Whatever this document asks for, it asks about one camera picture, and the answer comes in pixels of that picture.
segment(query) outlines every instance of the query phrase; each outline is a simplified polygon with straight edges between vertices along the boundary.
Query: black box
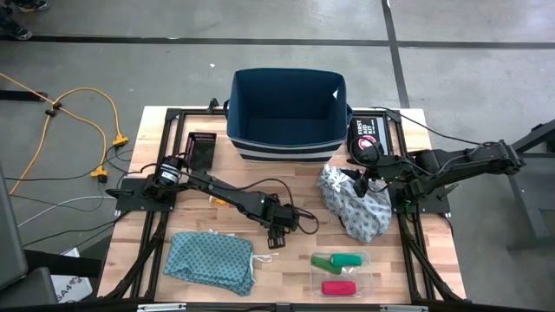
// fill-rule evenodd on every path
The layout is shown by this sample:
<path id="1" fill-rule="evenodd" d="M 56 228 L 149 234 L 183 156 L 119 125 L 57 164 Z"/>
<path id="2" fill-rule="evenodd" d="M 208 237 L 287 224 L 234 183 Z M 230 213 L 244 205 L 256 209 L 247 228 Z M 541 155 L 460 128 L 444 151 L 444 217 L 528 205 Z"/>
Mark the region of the black box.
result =
<path id="1" fill-rule="evenodd" d="M 364 139 L 359 139 L 358 142 L 352 143 L 353 150 L 351 152 L 355 155 L 355 158 L 360 156 L 360 152 L 363 149 L 371 147 L 367 140 L 370 140 L 372 143 L 379 142 L 380 144 L 376 146 L 378 146 L 380 153 L 387 155 L 389 153 L 389 145 L 386 126 L 386 122 L 381 116 L 353 117 L 349 124 L 347 148 L 351 147 L 352 140 L 362 136 Z"/>
<path id="2" fill-rule="evenodd" d="M 216 149 L 215 133 L 189 133 L 185 149 L 185 161 L 193 170 L 210 170 Z"/>

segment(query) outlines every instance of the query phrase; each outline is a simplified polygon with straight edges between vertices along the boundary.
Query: white patterned bag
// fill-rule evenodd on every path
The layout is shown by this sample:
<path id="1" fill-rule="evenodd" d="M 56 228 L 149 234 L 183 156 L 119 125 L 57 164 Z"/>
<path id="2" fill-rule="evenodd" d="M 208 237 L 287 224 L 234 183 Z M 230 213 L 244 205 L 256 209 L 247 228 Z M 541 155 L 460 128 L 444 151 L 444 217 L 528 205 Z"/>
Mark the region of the white patterned bag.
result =
<path id="1" fill-rule="evenodd" d="M 366 191 L 363 198 L 358 198 L 353 189 L 354 183 L 341 169 L 325 165 L 317 185 L 322 189 L 323 203 L 343 221 L 347 234 L 368 244 L 374 236 L 381 236 L 389 228 L 389 193 L 388 190 Z M 369 181 L 369 187 L 372 190 L 382 188 L 373 181 Z"/>

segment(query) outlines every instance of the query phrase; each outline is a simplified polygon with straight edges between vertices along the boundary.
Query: wire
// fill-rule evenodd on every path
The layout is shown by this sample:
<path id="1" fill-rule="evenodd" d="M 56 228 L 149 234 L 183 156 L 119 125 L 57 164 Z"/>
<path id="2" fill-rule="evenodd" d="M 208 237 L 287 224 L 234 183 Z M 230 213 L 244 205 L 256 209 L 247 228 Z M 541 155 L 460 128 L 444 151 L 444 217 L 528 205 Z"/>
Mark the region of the wire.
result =
<path id="1" fill-rule="evenodd" d="M 115 157 L 116 157 L 117 159 L 119 159 L 120 161 L 126 161 L 126 162 L 131 161 L 131 159 L 121 159 L 121 158 L 120 158 L 120 154 L 118 153 L 118 147 L 119 147 L 119 146 L 115 146 L 115 149 L 114 149 Z"/>
<path id="2" fill-rule="evenodd" d="M 150 167 L 150 166 L 156 166 L 156 165 L 158 165 L 158 164 L 152 163 L 152 164 L 145 165 L 145 166 L 143 166 L 138 172 L 124 172 L 124 173 L 120 176 L 120 178 L 118 179 L 118 183 L 115 184 L 115 187 L 119 188 L 119 187 L 120 187 L 120 182 L 121 182 L 121 181 L 123 180 L 123 178 L 126 177 L 127 175 L 129 175 L 129 174 L 135 174 L 135 173 L 142 173 L 142 172 L 143 172 L 145 169 L 147 169 L 148 167 Z"/>
<path id="3" fill-rule="evenodd" d="M 132 152 L 132 151 L 133 151 L 133 150 L 126 150 L 126 151 L 123 151 L 123 152 L 121 152 L 121 153 L 129 153 L 129 152 Z M 74 177 L 68 177 L 68 178 L 16 179 L 16 178 L 9 178 L 9 177 L 6 177 L 6 178 L 4 178 L 4 179 L 10 180 L 10 181 L 63 181 L 63 180 L 71 180 L 71 179 L 82 178 L 82 177 L 88 175 L 88 174 L 91 173 L 92 171 L 96 170 L 96 167 L 97 167 L 97 166 L 95 166 L 93 169 L 91 169 L 91 170 L 89 170 L 89 171 L 87 171 L 87 172 L 85 172 L 85 173 L 83 173 L 83 174 L 81 174 L 81 175 L 74 176 Z"/>
<path id="4" fill-rule="evenodd" d="M 68 95 L 73 94 L 73 93 L 78 92 L 78 91 L 93 91 L 93 92 L 96 92 L 97 94 L 102 95 L 104 98 L 106 98 L 106 100 L 108 100 L 110 102 L 110 104 L 112 104 L 112 108 L 114 109 L 114 117 L 115 117 L 115 131 L 117 132 L 118 135 L 121 136 L 120 117 L 118 116 L 118 108 L 115 106 L 114 100 L 112 100 L 111 97 L 109 97 L 107 94 L 105 94 L 101 90 L 98 90 L 98 89 L 95 89 L 95 88 L 89 88 L 89 87 L 75 88 L 73 90 L 69 90 L 68 92 L 60 95 L 55 100 L 55 103 L 61 101 L 63 98 L 67 97 Z"/>
<path id="5" fill-rule="evenodd" d="M 395 114 L 401 116 L 402 118 L 404 118 L 404 119 L 406 119 L 406 120 L 410 120 L 410 121 L 414 122 L 416 125 L 418 125 L 418 126 L 420 126 L 420 127 L 423 127 L 423 128 L 425 128 L 425 129 L 427 129 L 429 132 L 435 133 L 435 134 L 437 134 L 437 135 L 439 135 L 439 136 L 441 136 L 441 137 L 443 137 L 443 138 L 445 138 L 445 139 L 458 140 L 458 141 L 460 141 L 460 142 L 464 142 L 464 143 L 468 143 L 468 144 L 474 144 L 474 145 L 479 145 L 479 144 L 480 144 L 480 143 L 478 143 L 478 142 L 473 142 L 473 141 L 471 141 L 471 140 L 459 139 L 459 138 L 455 138 L 455 137 L 452 137 L 452 136 L 449 136 L 449 135 L 445 135 L 445 134 L 443 134 L 443 133 L 439 133 L 439 132 L 435 131 L 434 129 L 429 128 L 429 127 L 426 127 L 426 126 L 422 125 L 420 122 L 415 121 L 415 120 L 412 120 L 412 119 L 410 119 L 409 117 L 407 117 L 407 116 L 405 116 L 405 115 L 403 115 L 403 114 L 401 114 L 401 113 L 399 113 L 399 112 L 397 112 L 397 111 L 395 111 L 395 110 L 393 110 L 393 109 L 391 109 L 391 108 L 387 108 L 387 107 L 371 107 L 371 108 L 385 109 L 385 110 L 387 110 L 387 111 L 389 111 L 389 112 L 391 112 L 391 113 L 395 113 Z"/>
<path id="6" fill-rule="evenodd" d="M 110 222 L 106 222 L 106 223 L 104 223 L 104 224 L 100 224 L 100 225 L 98 225 L 98 226 L 96 226 L 96 227 L 94 227 L 94 228 L 92 228 L 92 229 L 61 231 L 61 232 L 59 232 L 59 233 L 52 234 L 52 235 L 48 235 L 48 236 L 46 236 L 46 237 L 39 238 L 39 239 L 36 239 L 36 240 L 31 241 L 31 242 L 29 242 L 29 243 L 26 243 L 26 244 L 23 245 L 23 247 L 27 247 L 27 246 L 29 246 L 29 245 L 42 242 L 43 240 L 51 239 L 52 237 L 59 237 L 59 236 L 61 236 L 61 235 L 63 235 L 63 234 L 67 234 L 67 233 L 94 231 L 94 230 L 100 229 L 102 226 L 106 226 L 106 225 L 108 225 L 108 224 L 114 224 L 115 222 L 117 222 L 117 220 L 118 220 L 118 219 L 113 220 L 113 221 L 110 221 Z"/>
<path id="7" fill-rule="evenodd" d="M 186 176 L 191 177 L 191 174 L 189 174 L 188 172 L 181 172 L 181 174 L 185 174 Z M 293 203 L 293 193 L 291 192 L 291 189 L 289 188 L 289 186 L 288 186 L 285 182 L 283 182 L 283 180 L 276 179 L 276 178 L 266 178 L 266 179 L 261 179 L 261 180 L 259 180 L 259 181 L 250 183 L 249 185 L 246 185 L 246 186 L 241 186 L 241 187 L 225 187 L 225 186 L 215 185 L 215 184 L 213 184 L 212 182 L 207 181 L 207 180 L 205 180 L 205 179 L 201 179 L 201 178 L 199 178 L 199 177 L 194 177 L 194 178 L 195 178 L 195 179 L 199 179 L 199 180 L 201 180 L 201 181 L 203 181 L 203 182 L 205 182 L 205 183 L 207 183 L 207 184 L 209 184 L 209 185 L 218 187 L 218 188 L 220 188 L 220 189 L 222 189 L 222 190 L 229 190 L 229 191 L 243 191 L 243 190 L 246 190 L 246 189 L 250 189 L 251 187 L 253 187 L 253 186 L 255 186 L 255 185 L 259 185 L 259 184 L 261 184 L 261 183 L 263 183 L 263 182 L 266 182 L 266 181 L 276 181 L 276 182 L 279 182 L 279 183 L 281 183 L 282 185 L 285 186 L 285 189 L 287 190 L 287 193 L 289 194 L 289 202 L 290 202 L 290 204 L 291 204 L 291 208 L 294 209 L 294 210 L 296 210 L 297 212 L 299 212 L 299 211 L 303 212 L 303 213 L 300 213 L 300 212 L 299 212 L 299 216 L 301 216 L 301 217 L 303 217 L 303 218 L 308 218 L 308 219 L 310 219 L 310 220 L 315 220 L 315 221 L 316 221 L 316 229 L 315 229 L 315 230 L 313 230 L 313 231 L 307 231 L 307 230 L 305 230 L 305 229 L 303 228 L 303 226 L 302 226 L 301 224 L 298 225 L 299 230 L 301 230 L 301 232 L 304 233 L 304 234 L 312 235 L 312 234 L 315 234 L 316 232 L 318 232 L 318 230 L 320 229 L 320 221 L 319 221 L 318 218 L 314 215 L 314 213 L 312 213 L 312 212 L 310 212 L 310 211 L 306 211 L 305 209 L 302 209 L 302 208 L 295 207 L 295 204 Z"/>
<path id="8" fill-rule="evenodd" d="M 360 165 L 360 166 L 368 166 L 368 165 L 364 165 L 360 160 L 358 160 L 358 159 L 355 157 L 355 154 L 353 153 L 353 142 L 356 142 L 356 141 L 358 141 L 358 140 L 366 140 L 366 141 L 370 142 L 370 145 L 371 145 L 372 147 L 374 147 L 375 155 L 376 155 L 375 160 L 374 160 L 371 164 L 377 163 L 378 160 L 380 160 L 380 151 L 378 151 L 378 148 L 374 145 L 374 142 L 372 142 L 372 141 L 369 140 L 368 138 L 365 138 L 365 137 L 363 137 L 363 136 L 361 136 L 361 135 L 360 135 L 360 136 L 357 136 L 356 138 L 354 138 L 354 139 L 350 142 L 350 144 L 349 144 L 349 149 L 348 149 L 348 152 L 349 152 L 349 154 L 350 154 L 350 157 L 351 157 L 358 165 Z"/>
<path id="9" fill-rule="evenodd" d="M 451 224 L 451 221 L 449 220 L 449 218 L 445 215 L 445 213 L 438 213 L 438 214 L 440 215 L 441 218 L 447 221 L 447 225 L 449 225 L 449 229 L 451 230 L 451 237 L 454 237 L 453 225 Z"/>
<path id="10" fill-rule="evenodd" d="M 67 109 L 65 109 L 65 108 L 63 108 L 63 107 L 60 107 L 60 110 L 63 111 L 65 114 L 68 114 L 69 116 L 71 116 L 71 117 L 73 117 L 73 118 L 75 118 L 75 119 L 77 119 L 77 120 L 79 120 L 79 121 L 88 123 L 89 125 L 95 127 L 96 130 L 98 130 L 98 131 L 101 133 L 101 135 L 102 135 L 102 157 L 101 157 L 101 162 L 100 162 L 100 164 L 99 164 L 98 166 L 102 166 L 102 164 L 104 164 L 104 162 L 105 162 L 104 160 L 105 160 L 105 155 L 106 155 L 106 134 L 104 133 L 104 131 L 100 128 L 100 126 L 98 126 L 97 124 L 95 124 L 95 123 L 94 123 L 93 121 L 91 121 L 91 120 L 88 120 L 88 119 L 86 119 L 86 118 L 79 117 L 79 116 L 77 116 L 77 115 L 71 113 L 69 110 L 67 110 Z"/>
<path id="11" fill-rule="evenodd" d="M 111 146 L 111 147 L 106 151 L 106 153 L 104 154 L 104 159 L 107 159 L 107 158 L 108 158 L 108 153 L 110 153 L 111 150 L 114 150 L 114 152 L 115 152 L 115 157 L 116 157 L 117 159 L 121 160 L 120 157 L 118 156 L 118 153 L 117 153 L 117 151 L 116 151 L 116 149 L 115 149 L 115 146 Z M 121 171 L 121 172 L 127 172 L 127 170 L 123 170 L 122 168 L 116 166 L 116 165 L 115 165 L 113 162 L 111 162 L 110 160 L 107 160 L 107 162 L 108 162 L 112 167 L 114 167 L 115 169 L 117 169 L 117 170 L 119 170 L 119 171 Z"/>
<path id="12" fill-rule="evenodd" d="M 75 245 L 75 246 L 73 246 L 73 247 L 71 247 L 71 248 L 69 248 L 69 249 L 72 250 L 72 249 L 74 249 L 74 248 L 77 248 L 77 247 L 79 247 L 79 246 L 84 245 L 86 242 L 90 241 L 91 239 L 93 239 L 93 238 L 98 237 L 99 235 L 101 235 L 105 230 L 111 229 L 112 226 L 113 226 L 113 224 L 111 224 L 111 225 L 110 225 L 109 227 L 107 227 L 106 229 L 104 229 L 104 230 L 102 230 L 102 231 L 99 231 L 98 233 L 94 234 L 93 236 L 91 236 L 91 237 L 85 239 L 84 241 L 78 243 L 77 245 Z"/>
<path id="13" fill-rule="evenodd" d="M 372 188 L 370 187 L 370 185 L 368 186 L 368 189 L 369 189 L 371 192 L 383 192 L 383 191 L 387 190 L 388 187 L 389 187 L 389 183 L 387 183 L 383 188 L 379 189 L 378 191 L 372 190 Z"/>
<path id="14" fill-rule="evenodd" d="M 22 84 L 19 81 L 16 81 L 15 79 L 8 77 L 7 75 L 0 73 L 0 76 L 2 76 L 4 79 L 11 81 L 12 83 L 16 84 L 17 86 L 24 88 L 26 90 L 28 90 L 29 92 L 31 92 L 32 94 L 38 96 L 39 98 L 45 100 L 46 102 L 50 103 L 52 106 L 52 109 L 54 109 L 56 103 L 60 102 L 63 98 L 65 98 L 66 96 L 73 94 L 77 91 L 83 91 L 83 90 L 88 90 L 88 91 L 93 91 L 96 92 L 102 96 L 104 96 L 109 102 L 110 104 L 112 104 L 112 108 L 114 109 L 114 117 L 115 117 L 115 128 L 116 128 L 116 132 L 117 132 L 117 137 L 118 139 L 123 137 L 123 135 L 121 134 L 120 131 L 120 122 L 119 122 L 119 117 L 118 117 L 118 110 L 117 107 L 114 103 L 114 100 L 112 100 L 112 98 L 110 98 L 107 94 L 103 93 L 102 91 L 95 89 L 95 88 L 75 88 L 73 90 L 70 90 L 62 95 L 60 95 L 55 101 L 52 101 L 51 99 L 47 98 L 46 96 L 39 94 L 38 92 L 36 92 L 35 90 L 25 86 L 24 84 Z M 60 107 L 60 110 L 62 110 L 64 113 L 70 115 L 71 117 L 80 120 L 82 122 L 88 123 L 89 125 L 95 127 L 102 135 L 103 138 L 103 150 L 102 150 L 102 159 L 101 159 L 101 163 L 99 164 L 98 168 L 95 169 L 101 169 L 102 164 L 104 163 L 105 160 L 105 154 L 106 154 L 106 134 L 102 131 L 102 129 L 95 124 L 93 121 L 79 117 L 73 113 L 71 113 L 70 111 L 68 111 L 67 109 Z M 27 175 L 27 173 L 29 172 L 29 169 L 33 166 L 33 164 L 35 163 L 36 159 L 38 158 L 38 155 L 40 154 L 41 150 L 42 150 L 42 146 L 45 140 L 45 135 L 46 135 L 46 130 L 48 128 L 48 124 L 49 124 L 49 120 L 50 120 L 50 116 L 48 115 L 45 122 L 44 122 L 44 129 L 42 130 L 42 138 L 41 138 L 41 142 L 39 144 L 39 147 L 36 149 L 35 152 L 35 156 L 33 157 L 33 159 L 29 162 L 29 164 L 27 165 L 27 168 L 25 168 L 25 171 L 23 172 L 23 174 L 20 176 L 20 179 L 16 182 L 16 184 L 12 187 L 12 189 L 10 190 L 10 195 L 13 194 L 17 187 L 20 185 L 20 181 L 23 181 L 23 179 L 25 178 L 25 176 Z"/>
<path id="15" fill-rule="evenodd" d="M 314 213 L 312 213 L 310 211 L 307 211 L 303 208 L 298 208 L 298 207 L 293 207 L 293 209 L 304 212 L 304 214 L 299 213 L 300 216 L 302 216 L 304 218 L 307 218 L 309 220 L 315 220 L 316 221 L 316 228 L 313 231 L 305 230 L 303 228 L 303 226 L 299 223 L 298 224 L 298 229 L 301 230 L 302 233 L 307 234 L 307 235 L 312 235 L 312 234 L 316 234 L 318 232 L 318 230 L 320 230 L 320 221 L 318 220 L 318 218 L 316 218 Z"/>
<path id="16" fill-rule="evenodd" d="M 41 199 L 35 199 L 35 198 L 28 198 L 28 197 L 24 197 L 24 196 L 20 196 L 20 195 L 11 195 L 12 197 L 15 198 L 23 198 L 23 199 L 27 199 L 27 200 L 31 200 L 31 201 L 36 201 L 37 203 L 42 203 L 42 204 L 47 204 L 47 205 L 52 205 L 50 206 L 48 209 L 39 212 L 38 214 L 36 214 L 34 217 L 28 218 L 27 220 L 21 222 L 17 227 L 21 227 L 24 224 L 27 224 L 28 222 L 42 216 L 43 214 L 45 214 L 48 211 L 51 211 L 52 209 L 55 209 L 56 207 L 64 207 L 64 208 L 69 208 L 69 209 L 73 209 L 73 210 L 77 210 L 77 211 L 82 211 L 82 212 L 91 212 L 94 211 L 93 210 L 86 210 L 86 209 L 81 209 L 81 208 L 77 208 L 71 205 L 66 205 L 67 203 L 72 203 L 75 201 L 80 201 L 80 200 L 87 200 L 87 199 L 99 199 L 99 198 L 104 198 L 104 199 L 115 199 L 113 197 L 105 197 L 105 196 L 85 196 L 85 197 L 80 197 L 80 198 L 72 198 L 72 199 L 68 199 L 68 200 L 64 200 L 59 204 L 54 204 L 54 203 L 50 203 Z"/>
<path id="17" fill-rule="evenodd" d="M 48 130 L 48 127 L 49 127 L 49 122 L 50 122 L 50 116 L 47 116 L 46 120 L 44 121 L 44 127 L 42 128 L 41 142 L 38 144 L 38 148 L 36 149 L 35 156 L 33 156 L 33 158 L 31 159 L 31 161 L 29 162 L 29 164 L 27 165 L 27 167 L 25 168 L 25 170 L 23 171 L 23 173 L 21 174 L 17 182 L 11 188 L 10 195 L 13 195 L 13 193 L 16 191 L 22 179 L 25 178 L 25 176 L 27 175 L 27 172 L 29 172 L 29 169 L 33 166 L 33 164 L 35 164 L 35 161 L 38 158 L 39 153 L 41 153 L 42 145 L 44 144 L 44 138 L 46 137 L 46 131 Z"/>
<path id="18" fill-rule="evenodd" d="M 438 172 L 434 173 L 433 176 L 435 176 L 435 177 L 439 176 L 440 174 L 442 174 L 447 169 L 447 165 L 449 165 L 450 163 L 452 163 L 452 162 L 454 162 L 458 159 L 469 158 L 470 156 L 474 155 L 476 152 L 478 152 L 478 150 L 480 150 L 484 146 L 499 145 L 499 144 L 500 143 L 497 143 L 497 142 L 480 143 L 477 147 L 475 147 L 469 153 L 459 155 L 459 156 L 455 156 L 455 157 L 451 158 L 450 160 L 446 161 L 445 164 L 443 164 L 443 166 L 441 166 L 440 170 L 438 170 Z"/>

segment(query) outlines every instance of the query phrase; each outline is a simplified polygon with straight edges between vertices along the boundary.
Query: bin handle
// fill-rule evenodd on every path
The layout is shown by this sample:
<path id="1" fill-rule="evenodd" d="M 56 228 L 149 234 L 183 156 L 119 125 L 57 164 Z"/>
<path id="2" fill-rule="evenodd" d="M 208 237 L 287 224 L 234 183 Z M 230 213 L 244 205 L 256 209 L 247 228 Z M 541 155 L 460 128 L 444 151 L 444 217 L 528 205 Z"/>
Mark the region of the bin handle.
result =
<path id="1" fill-rule="evenodd" d="M 348 127 L 350 124 L 351 118 L 353 118 L 353 108 L 351 108 L 349 104 L 346 104 L 346 105 L 347 105 L 347 127 Z"/>
<path id="2" fill-rule="evenodd" d="M 225 101 L 224 106 L 222 107 L 223 110 L 224 110 L 224 116 L 225 116 L 226 119 L 227 119 L 227 114 L 228 114 L 227 112 L 229 111 L 228 107 L 229 107 L 229 100 Z"/>

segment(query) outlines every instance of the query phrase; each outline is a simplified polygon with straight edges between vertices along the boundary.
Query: label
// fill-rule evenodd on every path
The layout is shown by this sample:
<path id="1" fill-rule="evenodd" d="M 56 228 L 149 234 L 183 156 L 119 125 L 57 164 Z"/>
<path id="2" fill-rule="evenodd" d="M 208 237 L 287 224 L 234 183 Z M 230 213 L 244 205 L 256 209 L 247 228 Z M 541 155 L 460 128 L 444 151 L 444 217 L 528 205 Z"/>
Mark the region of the label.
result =
<path id="1" fill-rule="evenodd" d="M 166 178 L 166 179 L 172 180 L 173 182 L 177 182 L 177 177 L 169 172 L 162 172 L 161 176 L 162 178 Z"/>

